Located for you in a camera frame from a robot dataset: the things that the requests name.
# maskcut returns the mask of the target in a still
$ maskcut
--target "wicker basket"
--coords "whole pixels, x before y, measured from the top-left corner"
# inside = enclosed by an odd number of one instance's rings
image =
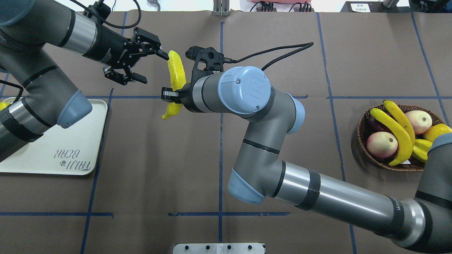
[[[437,125],[439,123],[444,123],[435,113],[431,112],[430,110],[415,106],[415,105],[398,105],[399,108],[404,112],[412,111],[412,110],[422,110],[430,114],[432,117],[432,126]],[[386,108],[383,105],[375,106],[373,108],[379,108],[383,110],[385,113],[389,114]],[[376,164],[379,167],[393,170],[393,171],[411,171],[411,172],[422,172],[424,170],[425,163],[422,161],[419,161],[413,157],[410,157],[411,164],[398,164],[394,167],[391,167],[388,165],[390,161],[392,161],[392,158],[386,158],[386,159],[380,159],[373,157],[366,147],[366,142],[369,136],[373,133],[370,128],[366,126],[366,118],[370,116],[370,111],[372,108],[368,109],[362,116],[360,117],[358,121],[357,126],[357,135],[358,135],[358,145],[363,151],[365,157],[367,157],[372,163]]]

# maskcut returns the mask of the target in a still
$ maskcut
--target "white metal plate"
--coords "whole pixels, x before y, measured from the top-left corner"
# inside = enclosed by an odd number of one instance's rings
[[[12,103],[14,98],[5,100]],[[73,126],[50,128],[35,142],[28,143],[0,163],[0,172],[85,175],[97,161],[107,116],[103,100],[88,100],[93,110]]]
[[[173,254],[265,254],[260,243],[178,244]]]

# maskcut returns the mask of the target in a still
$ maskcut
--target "basket of fruit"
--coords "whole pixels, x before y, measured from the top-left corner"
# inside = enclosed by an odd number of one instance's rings
[[[430,110],[385,100],[358,121],[358,144],[365,157],[385,169],[422,172],[434,139],[452,129]]]

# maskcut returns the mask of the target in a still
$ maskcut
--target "dark purple fruit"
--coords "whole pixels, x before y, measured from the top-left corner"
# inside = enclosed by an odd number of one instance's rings
[[[386,127],[381,122],[377,121],[372,116],[366,118],[366,126],[370,128],[373,132],[389,132],[392,133],[388,127]]]

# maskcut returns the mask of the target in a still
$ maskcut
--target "logo on tray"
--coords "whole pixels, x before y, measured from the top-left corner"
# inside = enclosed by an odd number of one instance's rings
[[[80,155],[80,150],[57,150],[53,158],[64,159],[61,160],[60,166],[66,167],[67,170],[91,170],[91,161],[75,160]]]

